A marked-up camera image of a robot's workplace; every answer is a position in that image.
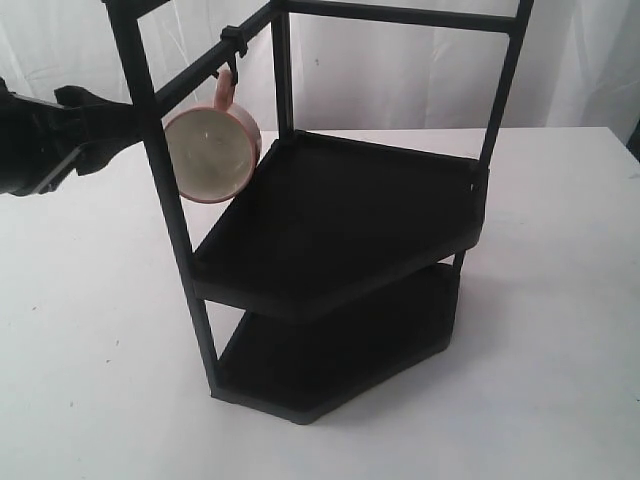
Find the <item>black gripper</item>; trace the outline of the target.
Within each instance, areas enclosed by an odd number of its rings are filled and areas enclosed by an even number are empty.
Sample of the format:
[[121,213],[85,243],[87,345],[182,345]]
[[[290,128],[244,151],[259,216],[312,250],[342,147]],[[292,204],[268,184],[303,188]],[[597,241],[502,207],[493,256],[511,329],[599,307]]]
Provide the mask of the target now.
[[[78,175],[105,168],[122,150],[138,143],[141,134],[130,104],[102,98],[84,87],[66,85],[54,90],[60,104],[21,96],[1,83],[1,192],[29,196],[55,191],[69,175],[76,147]],[[89,135],[66,131],[75,118]]]

